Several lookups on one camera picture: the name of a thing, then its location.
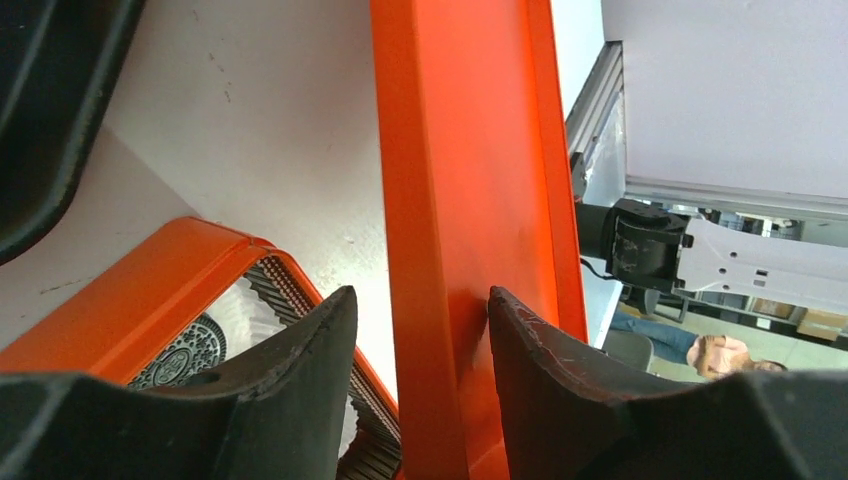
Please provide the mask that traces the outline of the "black sandwich cookie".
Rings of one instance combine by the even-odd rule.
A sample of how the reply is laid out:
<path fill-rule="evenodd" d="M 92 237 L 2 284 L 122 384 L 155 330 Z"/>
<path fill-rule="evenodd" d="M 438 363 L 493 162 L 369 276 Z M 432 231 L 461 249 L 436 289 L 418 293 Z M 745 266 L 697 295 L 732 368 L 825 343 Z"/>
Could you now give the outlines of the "black sandwich cookie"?
<path fill-rule="evenodd" d="M 179 386 L 189 377 L 225 361 L 226 337 L 221 327 L 207 314 L 189 324 L 128 384 L 143 390 L 160 386 Z"/>

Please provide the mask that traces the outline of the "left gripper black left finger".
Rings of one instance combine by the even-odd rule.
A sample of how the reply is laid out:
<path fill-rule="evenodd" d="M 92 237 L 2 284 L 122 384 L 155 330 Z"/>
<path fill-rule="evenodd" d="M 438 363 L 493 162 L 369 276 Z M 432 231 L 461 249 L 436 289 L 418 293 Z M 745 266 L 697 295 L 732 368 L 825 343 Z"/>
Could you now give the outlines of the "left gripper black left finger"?
<path fill-rule="evenodd" d="M 5 479 L 332 479 L 357 336 L 343 286 L 178 387 L 80 373 L 1 379 Z"/>

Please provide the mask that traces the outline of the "orange box lid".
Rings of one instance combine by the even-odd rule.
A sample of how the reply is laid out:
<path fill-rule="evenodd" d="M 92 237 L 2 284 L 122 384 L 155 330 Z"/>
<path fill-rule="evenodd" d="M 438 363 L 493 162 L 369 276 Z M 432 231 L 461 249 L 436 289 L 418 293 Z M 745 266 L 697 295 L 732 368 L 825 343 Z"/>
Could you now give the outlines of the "orange box lid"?
<path fill-rule="evenodd" d="M 407 479 L 505 479 L 490 289 L 588 337 L 552 8 L 370 5 Z"/>

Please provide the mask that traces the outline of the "black cookie tray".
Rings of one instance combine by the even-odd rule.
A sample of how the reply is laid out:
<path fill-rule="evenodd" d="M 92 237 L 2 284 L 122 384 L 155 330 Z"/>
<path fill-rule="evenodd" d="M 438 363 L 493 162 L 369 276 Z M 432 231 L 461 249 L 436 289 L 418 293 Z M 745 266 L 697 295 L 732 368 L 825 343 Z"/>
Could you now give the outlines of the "black cookie tray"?
<path fill-rule="evenodd" d="M 73 201 L 145 4 L 1 4 L 1 261 Z"/>

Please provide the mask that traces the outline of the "orange compartment box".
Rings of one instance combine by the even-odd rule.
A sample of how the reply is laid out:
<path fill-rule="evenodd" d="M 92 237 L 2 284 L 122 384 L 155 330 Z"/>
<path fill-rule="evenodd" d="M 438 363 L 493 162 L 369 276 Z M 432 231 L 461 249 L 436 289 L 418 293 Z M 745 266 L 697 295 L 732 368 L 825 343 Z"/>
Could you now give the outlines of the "orange compartment box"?
<path fill-rule="evenodd" d="M 328 297 L 270 242 L 179 218 L 6 347 L 1 379 L 80 373 L 132 389 L 133 378 L 202 314 L 226 337 L 219 366 L 297 323 Z M 398 478 L 397 407 L 356 346 L 346 400 L 332 479 Z"/>

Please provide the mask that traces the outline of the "seated person in background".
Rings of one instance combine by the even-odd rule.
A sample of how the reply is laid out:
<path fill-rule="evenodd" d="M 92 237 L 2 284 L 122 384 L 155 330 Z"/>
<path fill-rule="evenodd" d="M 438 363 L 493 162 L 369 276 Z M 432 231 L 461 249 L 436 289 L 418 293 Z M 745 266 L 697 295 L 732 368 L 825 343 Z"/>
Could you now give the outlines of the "seated person in background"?
<path fill-rule="evenodd" d="M 659 358 L 693 368 L 707 380 L 747 372 L 786 372 L 788 368 L 773 360 L 755 360 L 748 346 L 726 335 L 698 335 L 679 327 L 616 312 L 610 330 L 638 334 L 652 344 Z"/>

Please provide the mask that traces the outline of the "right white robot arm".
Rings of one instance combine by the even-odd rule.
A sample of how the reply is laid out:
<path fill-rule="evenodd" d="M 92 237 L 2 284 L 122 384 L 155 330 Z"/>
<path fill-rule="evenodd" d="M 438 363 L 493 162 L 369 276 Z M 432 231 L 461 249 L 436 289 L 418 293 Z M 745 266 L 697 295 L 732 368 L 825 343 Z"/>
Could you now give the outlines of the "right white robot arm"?
<path fill-rule="evenodd" d="M 579 251 L 604 275 L 672 294 L 753 296 L 844 315 L 843 247 L 756 236 L 632 199 L 575 206 Z"/>

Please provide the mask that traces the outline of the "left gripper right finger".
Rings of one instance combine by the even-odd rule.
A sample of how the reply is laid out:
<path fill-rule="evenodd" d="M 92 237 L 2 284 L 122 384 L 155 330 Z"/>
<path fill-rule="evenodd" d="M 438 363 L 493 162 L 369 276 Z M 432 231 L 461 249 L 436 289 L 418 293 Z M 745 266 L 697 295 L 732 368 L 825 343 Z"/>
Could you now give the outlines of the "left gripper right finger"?
<path fill-rule="evenodd" d="M 737 373 L 708 383 L 629 367 L 512 293 L 488 300 L 514 479 L 843 479 L 843 370 Z"/>

